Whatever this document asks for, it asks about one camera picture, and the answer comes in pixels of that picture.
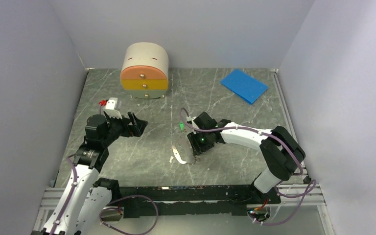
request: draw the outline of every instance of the white backdrop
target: white backdrop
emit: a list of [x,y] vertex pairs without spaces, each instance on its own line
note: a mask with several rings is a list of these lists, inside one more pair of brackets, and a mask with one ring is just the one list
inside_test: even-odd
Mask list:
[[376,235],[376,0],[315,1],[280,82],[337,235]]
[[170,67],[278,68],[314,0],[51,0],[88,68],[128,46],[163,46]]

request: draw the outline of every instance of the orange drawer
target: orange drawer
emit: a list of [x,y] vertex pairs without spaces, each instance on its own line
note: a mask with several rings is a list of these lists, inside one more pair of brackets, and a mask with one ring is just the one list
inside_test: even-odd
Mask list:
[[168,90],[168,80],[121,80],[125,90]]
[[131,66],[120,74],[121,80],[167,80],[165,74],[151,66]]

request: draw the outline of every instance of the black metal base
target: black metal base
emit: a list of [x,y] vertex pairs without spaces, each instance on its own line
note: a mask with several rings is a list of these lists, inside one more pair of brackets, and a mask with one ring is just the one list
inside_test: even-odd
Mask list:
[[[250,185],[121,187],[120,192],[123,197],[140,194],[151,198],[158,206],[159,215],[247,215],[249,204],[263,204],[267,198],[269,204],[281,202],[274,189],[261,194]],[[120,206],[124,207],[124,218],[156,214],[152,204],[145,199],[128,199]]]

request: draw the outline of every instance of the red object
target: red object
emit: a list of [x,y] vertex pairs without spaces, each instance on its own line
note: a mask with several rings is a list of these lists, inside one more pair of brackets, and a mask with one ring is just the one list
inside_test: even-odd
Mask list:
[[107,104],[107,100],[102,99],[98,104],[101,105],[101,106],[105,106]]

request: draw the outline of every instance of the yellow drawer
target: yellow drawer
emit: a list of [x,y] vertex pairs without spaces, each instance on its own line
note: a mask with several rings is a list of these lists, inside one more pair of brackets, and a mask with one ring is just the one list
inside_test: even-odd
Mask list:
[[125,90],[168,90],[168,80],[121,80]]

